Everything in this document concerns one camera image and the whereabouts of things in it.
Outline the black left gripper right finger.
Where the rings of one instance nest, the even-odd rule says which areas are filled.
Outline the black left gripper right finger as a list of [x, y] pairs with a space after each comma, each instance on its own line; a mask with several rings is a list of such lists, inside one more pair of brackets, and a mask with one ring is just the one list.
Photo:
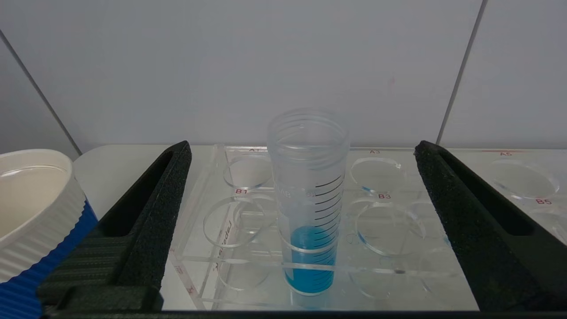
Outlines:
[[480, 311], [565, 311], [566, 246], [447, 149], [414, 155]]

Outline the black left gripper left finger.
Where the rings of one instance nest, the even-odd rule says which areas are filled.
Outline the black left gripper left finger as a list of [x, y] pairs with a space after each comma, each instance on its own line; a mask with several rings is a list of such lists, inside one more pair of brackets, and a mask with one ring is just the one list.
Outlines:
[[37, 289], [43, 311], [152, 311], [192, 151], [166, 148]]

